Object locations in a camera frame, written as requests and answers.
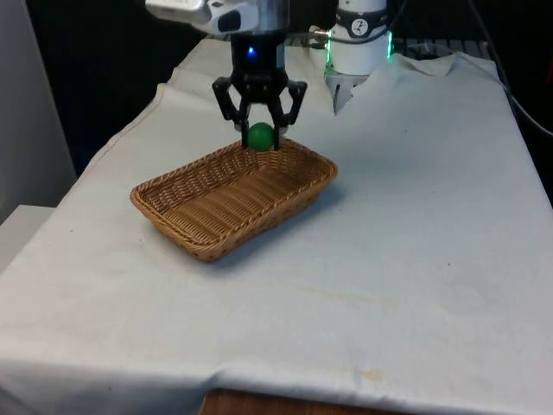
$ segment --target green ball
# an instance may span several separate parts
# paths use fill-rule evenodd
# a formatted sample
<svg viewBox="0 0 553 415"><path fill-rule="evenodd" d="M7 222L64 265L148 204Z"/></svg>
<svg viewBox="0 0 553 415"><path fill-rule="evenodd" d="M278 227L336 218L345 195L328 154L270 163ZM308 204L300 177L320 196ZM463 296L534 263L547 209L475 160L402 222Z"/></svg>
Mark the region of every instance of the green ball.
<svg viewBox="0 0 553 415"><path fill-rule="evenodd" d="M255 151L269 151L273 146L273 127L257 123L248 131L248 148Z"/></svg>

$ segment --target blue light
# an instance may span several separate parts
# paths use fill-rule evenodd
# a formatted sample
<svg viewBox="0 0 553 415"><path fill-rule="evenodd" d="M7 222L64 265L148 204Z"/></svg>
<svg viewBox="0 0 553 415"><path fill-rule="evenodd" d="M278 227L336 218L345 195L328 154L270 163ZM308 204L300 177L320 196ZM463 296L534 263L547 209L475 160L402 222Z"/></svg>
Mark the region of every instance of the blue light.
<svg viewBox="0 0 553 415"><path fill-rule="evenodd" d="M257 56L256 49L254 49L252 46L248 49L248 58L255 58Z"/></svg>

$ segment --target dark background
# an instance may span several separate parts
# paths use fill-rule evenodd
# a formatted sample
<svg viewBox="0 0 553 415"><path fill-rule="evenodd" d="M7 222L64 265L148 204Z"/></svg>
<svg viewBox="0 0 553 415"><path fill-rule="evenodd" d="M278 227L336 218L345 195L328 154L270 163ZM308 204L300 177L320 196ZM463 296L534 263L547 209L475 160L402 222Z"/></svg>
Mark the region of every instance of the dark background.
<svg viewBox="0 0 553 415"><path fill-rule="evenodd" d="M334 24L335 0L290 0L295 29ZM401 0L389 0L391 14ZM553 130L553 0L476 0L504 62L514 95ZM154 97L156 85L203 37L158 21L140 0L28 0L75 168L127 125ZM409 0L397 36L483 39L466 0ZM518 117L553 201L553 139Z"/></svg>

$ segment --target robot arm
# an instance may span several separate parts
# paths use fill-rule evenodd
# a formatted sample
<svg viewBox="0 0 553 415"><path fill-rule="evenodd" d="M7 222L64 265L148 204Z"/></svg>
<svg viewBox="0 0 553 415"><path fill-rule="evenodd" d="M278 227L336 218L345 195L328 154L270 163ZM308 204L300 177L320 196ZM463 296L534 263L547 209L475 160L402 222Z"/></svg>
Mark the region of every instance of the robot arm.
<svg viewBox="0 0 553 415"><path fill-rule="evenodd" d="M307 91L305 82L289 80L285 70L289 1L146 0L147 9L162 19L189 23L209 34L232 35L232 74L216 80L213 90L223 117L241 132L244 147L252 104L267 105L274 123L272 143L278 150L282 134L297 120ZM339 0L337 25L332 30L334 70L368 75L385 60L389 47L383 36L387 34L386 1ZM229 94L231 86L241 96L238 108ZM289 113L283 112L280 100L285 89L293 101Z"/></svg>
<svg viewBox="0 0 553 415"><path fill-rule="evenodd" d="M278 150L282 134L297 120L308 87L289 80L285 70L289 0L146 0L146 7L165 20L190 23L209 34L233 35L232 74L213 83L223 117L234 123L246 147L251 105L267 105ZM241 96L238 108L229 94L231 86ZM289 113L283 112L280 100L285 89L293 100Z"/></svg>
<svg viewBox="0 0 553 415"><path fill-rule="evenodd" d="M259 7L252 0L147 0L146 8L161 19L189 23L212 35L254 30Z"/></svg>

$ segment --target white wall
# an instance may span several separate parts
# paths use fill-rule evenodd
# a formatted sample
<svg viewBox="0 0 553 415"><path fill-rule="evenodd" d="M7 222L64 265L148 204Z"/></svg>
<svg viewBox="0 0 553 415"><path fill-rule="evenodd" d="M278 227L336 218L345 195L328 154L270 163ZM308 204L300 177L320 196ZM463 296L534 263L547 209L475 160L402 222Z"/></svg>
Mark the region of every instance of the white wall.
<svg viewBox="0 0 553 415"><path fill-rule="evenodd" d="M75 179L24 0L0 0L0 223L55 206Z"/></svg>

